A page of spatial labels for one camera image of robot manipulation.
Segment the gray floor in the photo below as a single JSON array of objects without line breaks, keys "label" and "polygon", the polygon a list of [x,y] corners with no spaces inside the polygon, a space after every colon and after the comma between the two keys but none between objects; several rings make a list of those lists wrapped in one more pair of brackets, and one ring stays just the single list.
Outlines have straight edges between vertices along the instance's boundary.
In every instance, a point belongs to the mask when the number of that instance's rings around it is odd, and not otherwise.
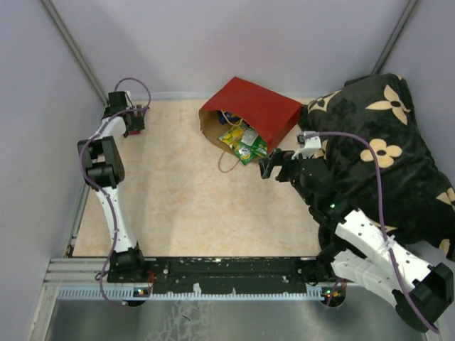
[{"label": "gray floor", "polygon": [[348,288],[340,308],[316,301],[152,301],[122,309],[103,301],[58,301],[47,341],[425,340],[392,306]]}]

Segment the wooden table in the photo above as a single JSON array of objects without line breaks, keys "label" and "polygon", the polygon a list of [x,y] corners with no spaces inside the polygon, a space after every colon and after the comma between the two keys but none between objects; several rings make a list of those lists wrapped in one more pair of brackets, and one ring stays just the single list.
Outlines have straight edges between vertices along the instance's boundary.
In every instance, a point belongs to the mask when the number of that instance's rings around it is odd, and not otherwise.
[{"label": "wooden table", "polygon": [[[145,256],[314,256],[318,225],[288,183],[262,180],[257,163],[218,170],[221,150],[200,132],[203,100],[156,101],[146,130],[119,142],[131,228]],[[296,149],[296,126],[282,149]],[[236,158],[225,155],[221,166]],[[74,256],[111,247],[101,204],[90,191]]]}]

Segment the metal pole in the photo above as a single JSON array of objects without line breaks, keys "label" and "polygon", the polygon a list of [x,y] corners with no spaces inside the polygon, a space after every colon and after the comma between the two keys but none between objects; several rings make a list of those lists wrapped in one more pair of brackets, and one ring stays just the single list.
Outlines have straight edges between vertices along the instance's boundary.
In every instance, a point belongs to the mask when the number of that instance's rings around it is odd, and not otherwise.
[{"label": "metal pole", "polygon": [[384,48],[382,49],[382,52],[379,56],[378,61],[375,64],[375,67],[373,68],[373,71],[371,72],[372,75],[377,75],[378,73],[381,72],[382,68],[384,67],[385,62],[389,58],[389,55],[391,54],[395,44],[398,41],[398,38],[400,37],[401,33],[403,32],[403,29],[405,28],[411,14],[416,8],[416,5],[419,3],[419,0],[409,0],[407,2],[407,5],[400,16],[400,19],[397,22],[397,25],[393,29],[392,34],[389,37],[389,40],[385,44]]},{"label": "metal pole", "polygon": [[90,64],[85,59],[79,45],[76,43],[75,39],[69,32],[68,28],[66,27],[63,19],[61,18],[60,14],[58,13],[57,9],[55,8],[54,4],[51,0],[39,0],[43,5],[46,13],[49,15],[50,20],[53,22],[55,28],[62,36],[63,40],[65,41],[66,46],[68,47],[69,51],[73,55],[76,63],[79,65],[84,76],[87,78],[87,81],[92,86],[93,90],[96,92],[97,96],[100,98],[103,104],[107,103],[106,92],[101,85],[100,80],[96,76],[93,69],[90,67]]}]

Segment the floral blanket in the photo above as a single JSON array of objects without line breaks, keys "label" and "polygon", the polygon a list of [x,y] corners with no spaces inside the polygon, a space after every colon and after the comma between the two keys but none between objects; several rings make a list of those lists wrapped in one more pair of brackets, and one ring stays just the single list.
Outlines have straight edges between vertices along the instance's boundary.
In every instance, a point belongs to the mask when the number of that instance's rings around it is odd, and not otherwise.
[{"label": "floral blanket", "polygon": [[[388,233],[401,244],[426,240],[454,260],[455,192],[420,136],[403,78],[386,74],[349,81],[305,106],[299,125],[302,130],[344,131],[367,140],[381,168]],[[355,140],[329,137],[314,157],[326,161],[335,189],[377,224],[371,152]]]}]

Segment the red paper bag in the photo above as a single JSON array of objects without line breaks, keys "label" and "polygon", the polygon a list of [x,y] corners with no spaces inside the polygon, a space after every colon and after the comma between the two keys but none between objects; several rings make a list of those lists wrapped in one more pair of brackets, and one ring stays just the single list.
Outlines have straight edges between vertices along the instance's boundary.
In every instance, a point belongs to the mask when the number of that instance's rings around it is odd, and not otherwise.
[{"label": "red paper bag", "polygon": [[231,128],[219,121],[218,110],[225,110],[255,129],[271,153],[297,124],[301,107],[293,99],[234,77],[199,109],[200,130],[212,144],[233,154],[227,144],[218,140]]}]

